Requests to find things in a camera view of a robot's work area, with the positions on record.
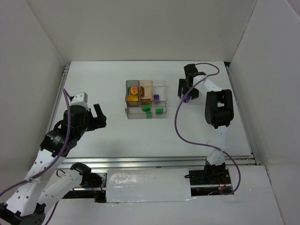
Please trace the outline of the purple butterfly lego piece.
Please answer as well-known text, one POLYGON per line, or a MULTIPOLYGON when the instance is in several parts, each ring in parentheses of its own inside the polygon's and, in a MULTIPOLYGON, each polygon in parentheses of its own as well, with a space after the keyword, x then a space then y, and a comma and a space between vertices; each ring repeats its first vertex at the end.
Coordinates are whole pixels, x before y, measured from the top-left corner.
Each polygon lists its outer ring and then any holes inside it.
POLYGON ((190 96, 187 96, 187 97, 184 98, 184 101, 183 101, 183 102, 184 102, 184 103, 188 103, 188 102, 190 101, 190 99, 191 99, 190 96))

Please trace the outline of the purple lego brick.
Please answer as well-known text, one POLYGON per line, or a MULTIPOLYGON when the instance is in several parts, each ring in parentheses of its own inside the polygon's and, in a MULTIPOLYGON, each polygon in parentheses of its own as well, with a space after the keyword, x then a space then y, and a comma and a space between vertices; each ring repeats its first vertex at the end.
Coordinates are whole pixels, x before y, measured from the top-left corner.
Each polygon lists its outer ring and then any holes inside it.
POLYGON ((153 100, 154 100, 154 102, 159 102, 160 101, 159 95, 158 94, 154 94, 153 100))

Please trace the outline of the yellow lego brick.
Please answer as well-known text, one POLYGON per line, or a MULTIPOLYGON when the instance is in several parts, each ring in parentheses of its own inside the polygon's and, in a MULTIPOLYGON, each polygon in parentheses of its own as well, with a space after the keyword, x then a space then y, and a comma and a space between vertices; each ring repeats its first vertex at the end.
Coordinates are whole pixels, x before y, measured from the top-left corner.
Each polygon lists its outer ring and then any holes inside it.
POLYGON ((139 96, 138 95, 128 95, 127 96, 127 101, 128 102, 138 102, 139 101, 139 96))
POLYGON ((138 88, 137 86, 132 86, 132 87, 130 88, 130 93, 131 93, 132 95, 137 95, 138 92, 139 92, 139 88, 138 88))

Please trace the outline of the green sloped lego brick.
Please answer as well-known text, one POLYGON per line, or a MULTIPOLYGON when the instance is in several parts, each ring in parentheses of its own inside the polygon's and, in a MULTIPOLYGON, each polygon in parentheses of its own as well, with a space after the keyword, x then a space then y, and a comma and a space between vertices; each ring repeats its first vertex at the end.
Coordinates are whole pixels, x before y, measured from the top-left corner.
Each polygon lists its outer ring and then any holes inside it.
POLYGON ((162 114, 162 113, 164 113, 163 108, 156 108, 156 114, 162 114))

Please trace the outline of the brown lego brick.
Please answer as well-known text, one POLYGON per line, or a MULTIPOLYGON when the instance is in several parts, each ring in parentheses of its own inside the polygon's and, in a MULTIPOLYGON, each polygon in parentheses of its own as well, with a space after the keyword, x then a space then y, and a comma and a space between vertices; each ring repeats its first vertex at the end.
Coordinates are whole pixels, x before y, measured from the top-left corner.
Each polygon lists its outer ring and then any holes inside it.
POLYGON ((141 102, 152 102, 151 97, 141 97, 141 102))

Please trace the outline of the brown yellow lego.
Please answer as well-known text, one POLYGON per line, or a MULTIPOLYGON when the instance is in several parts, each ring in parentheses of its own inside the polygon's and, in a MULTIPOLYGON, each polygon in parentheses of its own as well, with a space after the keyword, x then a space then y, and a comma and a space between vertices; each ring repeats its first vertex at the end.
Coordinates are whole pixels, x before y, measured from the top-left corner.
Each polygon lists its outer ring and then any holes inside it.
POLYGON ((143 86, 140 86, 140 96, 145 97, 145 89, 143 86))

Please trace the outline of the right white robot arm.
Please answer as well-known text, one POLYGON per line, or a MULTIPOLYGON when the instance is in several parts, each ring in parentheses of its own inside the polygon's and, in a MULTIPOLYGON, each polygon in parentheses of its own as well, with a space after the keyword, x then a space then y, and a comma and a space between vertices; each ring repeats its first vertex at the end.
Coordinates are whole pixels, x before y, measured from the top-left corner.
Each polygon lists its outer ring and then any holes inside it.
POLYGON ((206 62, 202 64, 212 66, 217 71, 209 75, 203 71, 200 72, 196 68, 200 63, 192 63, 184 66, 185 78, 179 79, 178 97, 180 98, 180 103, 175 113, 174 127, 176 134, 184 142, 213 149, 205 160, 203 179, 207 182, 217 182, 225 177, 225 133, 234 118, 233 94, 230 89, 222 89, 208 79, 210 76, 219 74, 220 69, 217 66, 206 62), (182 103, 196 99, 199 95, 205 97, 205 121, 215 132, 213 136, 215 140, 212 141, 212 144, 188 141, 178 131, 177 117, 182 103))

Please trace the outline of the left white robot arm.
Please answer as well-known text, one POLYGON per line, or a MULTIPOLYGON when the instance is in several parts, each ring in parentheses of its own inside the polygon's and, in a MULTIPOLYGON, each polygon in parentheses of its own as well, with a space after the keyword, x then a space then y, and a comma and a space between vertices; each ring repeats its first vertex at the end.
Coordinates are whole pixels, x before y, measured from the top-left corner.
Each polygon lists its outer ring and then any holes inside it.
POLYGON ((71 105, 63 120, 48 132, 42 141, 37 158, 26 178, 16 185, 14 194, 0 205, 0 218, 11 225, 41 225, 50 209, 71 189, 102 188, 103 178, 86 164, 71 165, 55 183, 48 186, 52 174, 58 169, 72 148, 87 131, 106 127, 106 117, 100 105, 95 104, 96 117, 90 109, 71 105))

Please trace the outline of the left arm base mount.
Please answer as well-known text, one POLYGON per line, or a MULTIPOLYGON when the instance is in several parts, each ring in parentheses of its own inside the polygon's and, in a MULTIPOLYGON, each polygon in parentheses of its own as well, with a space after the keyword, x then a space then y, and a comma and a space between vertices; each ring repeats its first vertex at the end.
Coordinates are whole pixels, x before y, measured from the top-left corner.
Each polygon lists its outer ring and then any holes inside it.
POLYGON ((96 173, 82 177, 81 183, 71 189, 76 198, 92 199, 96 203, 106 202, 106 191, 103 189, 103 178, 96 173))

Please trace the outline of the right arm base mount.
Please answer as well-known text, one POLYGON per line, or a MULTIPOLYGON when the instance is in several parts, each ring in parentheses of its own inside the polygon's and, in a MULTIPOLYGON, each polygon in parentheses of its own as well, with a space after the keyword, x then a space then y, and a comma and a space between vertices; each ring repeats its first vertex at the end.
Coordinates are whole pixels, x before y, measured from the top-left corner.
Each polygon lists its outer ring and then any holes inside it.
POLYGON ((184 177, 190 182, 191 196, 226 195, 233 191, 228 169, 214 178, 207 178, 204 170, 190 170, 184 177))

